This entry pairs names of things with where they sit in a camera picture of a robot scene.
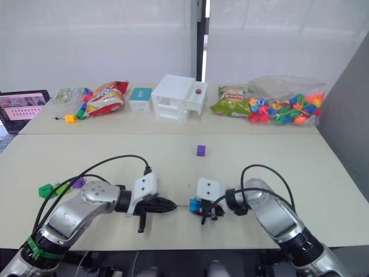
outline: purple cube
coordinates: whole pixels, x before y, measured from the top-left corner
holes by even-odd
[[[86,183],[85,178],[79,178],[74,184],[72,184],[72,188],[80,189]]]
[[[205,145],[198,145],[197,146],[197,156],[198,157],[205,157]]]

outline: laptop screen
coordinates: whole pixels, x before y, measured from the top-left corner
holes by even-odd
[[[9,133],[18,133],[50,99],[47,91],[0,93],[0,119]]]

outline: gray wall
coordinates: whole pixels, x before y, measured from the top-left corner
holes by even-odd
[[[318,129],[369,201],[369,34],[324,101]]]

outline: green band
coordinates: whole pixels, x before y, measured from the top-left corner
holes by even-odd
[[[32,258],[35,260],[37,260],[39,257],[58,260],[58,259],[63,258],[64,256],[63,254],[54,254],[54,253],[47,252],[43,249],[40,249],[32,237],[29,237],[27,239],[27,243],[33,251]]]

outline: black cable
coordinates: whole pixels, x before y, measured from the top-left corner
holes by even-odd
[[[280,199],[281,201],[285,202],[287,206],[289,206],[292,209],[292,206],[289,202],[286,201],[285,198],[283,198],[282,196],[279,196],[277,193],[272,192],[271,190],[268,189],[262,189],[262,188],[244,188],[244,189],[238,189],[238,190],[233,190],[230,191],[228,193],[226,193],[225,195],[219,197],[217,200],[215,200],[214,202],[212,202],[212,204],[208,207],[208,209],[205,211],[205,213],[202,215],[202,219],[201,219],[201,224],[204,225],[205,221],[206,221],[206,217],[207,215],[212,211],[212,208],[214,208],[214,206],[216,204],[218,204],[221,200],[225,199],[227,196],[229,195],[233,195],[239,192],[253,192],[253,191],[257,191],[257,192],[266,192],[269,193],[273,196],[275,196],[276,198]]]
[[[109,184],[108,181],[106,181],[103,177],[101,176],[98,176],[96,174],[85,174],[83,175],[82,177],[95,177],[97,179],[100,179],[102,180],[103,182],[106,182]],[[47,202],[49,201],[49,199],[52,197],[52,195],[59,189],[61,188],[63,185],[65,185],[66,183],[70,182],[71,180],[73,179],[79,179],[78,176],[74,176],[72,178],[69,178],[68,180],[65,180],[64,182],[62,182],[61,184],[57,185],[55,188],[53,188],[53,190],[48,194],[48,196],[45,198],[44,202],[42,203],[40,209],[39,209],[39,212],[37,213],[37,217],[36,217],[36,220],[35,220],[35,224],[33,225],[33,229],[32,229],[32,234],[35,234],[35,230],[37,228],[37,226],[39,225],[39,222],[40,222],[40,218],[42,216],[42,213],[45,209],[45,206],[47,204]]]
[[[247,167],[245,167],[243,170],[242,170],[242,173],[241,173],[241,189],[244,189],[244,186],[243,186],[243,177],[244,177],[244,173],[246,172],[246,170],[252,168],[252,167],[263,167],[265,169],[268,169],[270,170],[271,172],[273,172],[275,175],[277,175],[283,182],[283,184],[285,185],[285,187],[287,188],[287,191],[288,191],[288,195],[289,195],[289,199],[291,201],[291,205],[290,207],[292,208],[292,210],[296,213],[296,208],[295,208],[295,201],[293,200],[293,196],[292,196],[292,192],[291,192],[291,189],[289,188],[286,180],[282,177],[281,174],[279,174],[276,170],[272,169],[271,167],[269,166],[265,166],[263,164],[251,164]],[[245,198],[245,195],[244,195],[244,192],[245,190],[242,191],[242,199],[243,199],[243,203],[245,205],[247,205],[247,202],[246,202],[246,198]]]
[[[45,223],[46,219],[50,216],[52,210],[58,205],[58,203],[60,202],[60,200],[62,199],[62,197],[64,196],[64,194],[71,188],[71,186],[73,186],[73,184],[79,179],[81,178],[83,175],[85,175],[87,172],[89,172],[90,170],[94,169],[95,167],[103,164],[103,163],[107,163],[110,162],[111,160],[115,160],[115,159],[120,159],[120,158],[137,158],[142,160],[145,163],[145,171],[144,171],[144,175],[148,174],[151,172],[151,168],[149,163],[141,156],[138,155],[121,155],[121,156],[116,156],[116,157],[112,157],[106,160],[102,160],[99,163],[94,164],[93,166],[89,167],[88,169],[86,169],[85,171],[83,171],[80,175],[77,176],[76,179],[72,180],[69,185],[66,187],[66,189],[59,195],[59,197],[54,201],[54,203],[52,204],[52,206],[48,209],[48,211],[46,212],[46,214],[44,215],[43,219],[41,220],[41,222],[39,223],[39,225],[37,226],[37,228],[34,230],[34,232],[32,233],[32,235],[35,235],[40,228],[42,227],[42,225]]]

